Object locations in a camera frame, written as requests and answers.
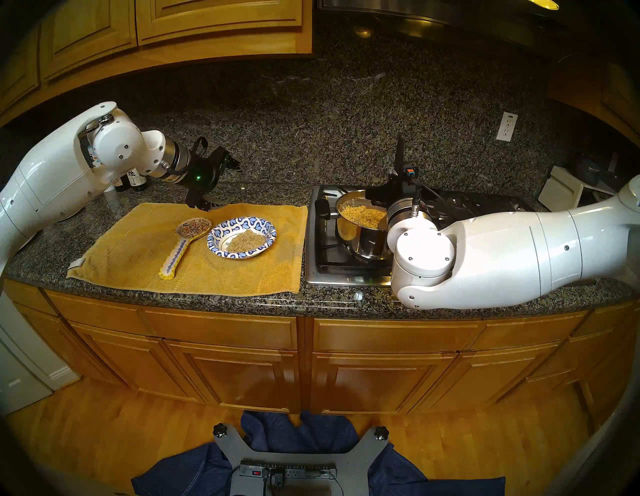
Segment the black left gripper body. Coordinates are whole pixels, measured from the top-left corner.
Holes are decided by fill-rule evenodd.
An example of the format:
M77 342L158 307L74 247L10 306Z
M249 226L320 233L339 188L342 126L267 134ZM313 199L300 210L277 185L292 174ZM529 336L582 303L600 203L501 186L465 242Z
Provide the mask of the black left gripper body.
M226 148L218 147L209 156L190 152L189 149L180 147L179 165L182 169L176 170L176 183L187 188L185 204L187 206L211 206L211 201L205 199L217 185L220 175L225 168L224 161L228 154Z

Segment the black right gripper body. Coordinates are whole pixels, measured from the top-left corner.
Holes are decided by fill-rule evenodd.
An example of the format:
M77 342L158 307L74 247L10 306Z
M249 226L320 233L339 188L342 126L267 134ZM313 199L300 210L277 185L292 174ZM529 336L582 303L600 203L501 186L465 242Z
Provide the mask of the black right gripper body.
M386 210L399 200L409 199L413 204L416 198L420 208L426 207L429 199L435 200L435 190L421 184L419 170L412 162L395 166L385 184L365 188L365 199Z

